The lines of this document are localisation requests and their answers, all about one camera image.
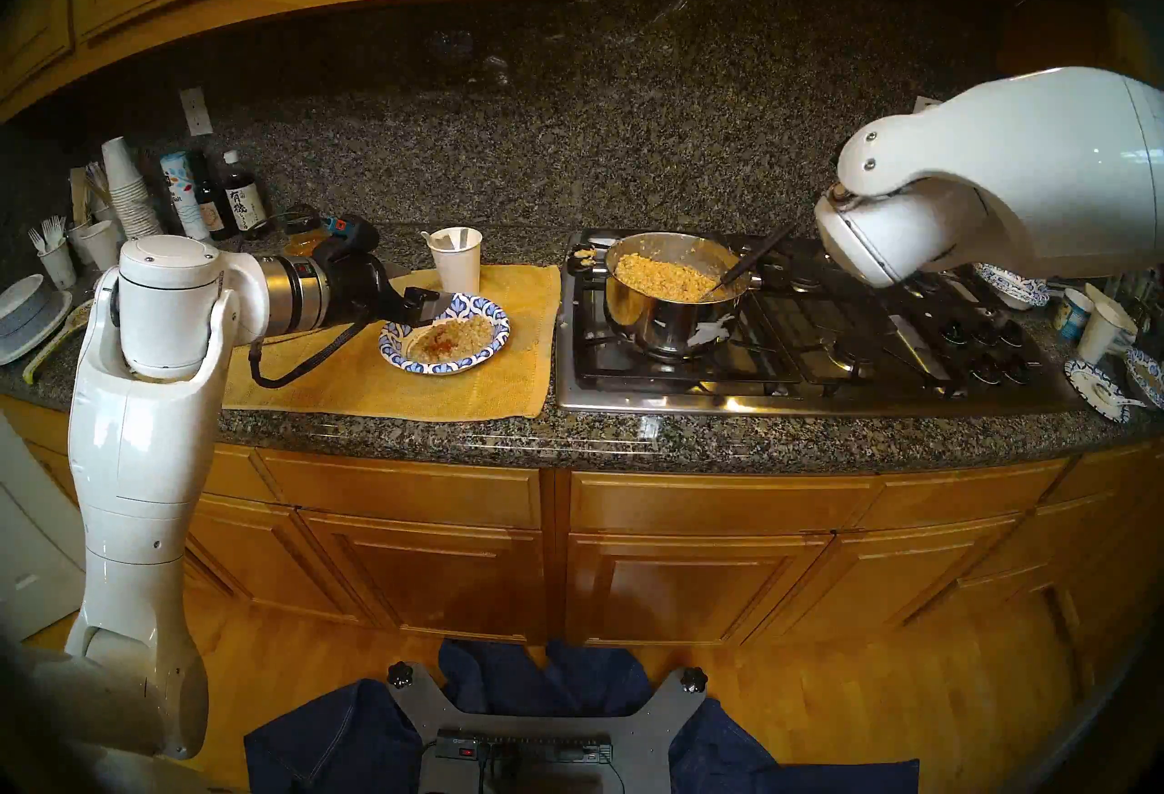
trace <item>electrical outlet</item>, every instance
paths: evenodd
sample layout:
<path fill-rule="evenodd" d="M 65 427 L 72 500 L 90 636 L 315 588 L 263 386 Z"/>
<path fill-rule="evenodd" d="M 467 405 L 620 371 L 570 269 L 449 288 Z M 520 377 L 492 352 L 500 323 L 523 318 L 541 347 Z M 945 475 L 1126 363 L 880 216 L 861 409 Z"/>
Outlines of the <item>electrical outlet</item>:
<path fill-rule="evenodd" d="M 211 127 L 210 112 L 206 111 L 206 99 L 203 98 L 203 87 L 193 90 L 180 90 L 182 109 L 186 112 L 186 125 L 190 127 L 190 135 L 199 137 L 204 133 L 213 133 Z"/>

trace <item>gas stove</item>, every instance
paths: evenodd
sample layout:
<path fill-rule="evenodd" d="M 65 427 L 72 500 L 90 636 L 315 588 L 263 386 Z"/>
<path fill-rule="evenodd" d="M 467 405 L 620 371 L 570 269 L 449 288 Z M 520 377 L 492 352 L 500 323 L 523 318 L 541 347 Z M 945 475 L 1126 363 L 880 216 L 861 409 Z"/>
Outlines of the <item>gas stove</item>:
<path fill-rule="evenodd" d="M 998 414 L 1079 409 L 1045 355 L 970 270 L 917 274 L 874 290 L 818 240 L 788 239 L 760 261 L 731 336 L 662 362 L 617 335 L 605 278 L 577 250 L 636 231 L 570 238 L 555 336 L 558 404 L 568 410 L 703 414 Z M 711 234 L 744 254 L 760 236 Z"/>

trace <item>yellow placemat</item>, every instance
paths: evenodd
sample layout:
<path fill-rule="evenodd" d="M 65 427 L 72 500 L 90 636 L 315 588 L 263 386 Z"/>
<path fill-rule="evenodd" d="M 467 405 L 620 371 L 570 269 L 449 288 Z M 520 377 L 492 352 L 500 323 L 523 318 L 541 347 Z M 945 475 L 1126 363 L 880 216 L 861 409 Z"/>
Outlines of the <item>yellow placemat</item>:
<path fill-rule="evenodd" d="M 392 281 L 439 289 L 435 269 Z M 402 371 L 379 353 L 382 321 L 349 340 L 331 359 L 278 390 L 250 380 L 247 349 L 235 349 L 227 374 L 223 409 L 338 412 L 414 421 L 482 421 L 511 416 L 535 417 L 549 391 L 549 353 L 561 298 L 555 265 L 483 264 L 481 295 L 505 310 L 510 339 L 489 361 L 453 375 Z M 343 331 L 328 327 L 263 345 L 263 376 L 282 377 Z"/>

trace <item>bottle label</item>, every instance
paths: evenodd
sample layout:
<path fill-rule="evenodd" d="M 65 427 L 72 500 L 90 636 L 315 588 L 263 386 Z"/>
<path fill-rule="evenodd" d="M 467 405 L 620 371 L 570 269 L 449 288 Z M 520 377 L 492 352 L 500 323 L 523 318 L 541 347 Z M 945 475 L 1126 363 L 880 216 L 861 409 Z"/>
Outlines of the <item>bottle label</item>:
<path fill-rule="evenodd" d="M 203 214 L 203 224 L 206 225 L 206 229 L 210 233 L 225 229 L 226 225 L 222 224 L 222 218 L 219 217 L 218 208 L 214 207 L 213 201 L 200 201 L 198 208 Z"/>
<path fill-rule="evenodd" d="M 258 197 L 258 187 L 254 183 L 227 190 L 226 197 L 230 200 L 230 211 L 234 212 L 234 220 L 240 231 L 249 231 L 256 224 L 267 220 L 263 200 Z"/>

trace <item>cooked rice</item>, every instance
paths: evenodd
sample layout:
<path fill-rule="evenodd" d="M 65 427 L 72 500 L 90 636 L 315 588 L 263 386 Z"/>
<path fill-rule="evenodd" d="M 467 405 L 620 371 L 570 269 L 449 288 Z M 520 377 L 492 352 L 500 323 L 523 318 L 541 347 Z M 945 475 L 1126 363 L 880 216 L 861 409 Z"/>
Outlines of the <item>cooked rice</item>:
<path fill-rule="evenodd" d="M 456 362 L 476 355 L 494 339 L 494 325 L 481 314 L 435 324 L 409 347 L 409 357 L 418 362 Z"/>
<path fill-rule="evenodd" d="M 618 260 L 615 276 L 647 296 L 679 303 L 698 302 L 719 279 L 686 264 L 659 262 L 633 251 Z"/>

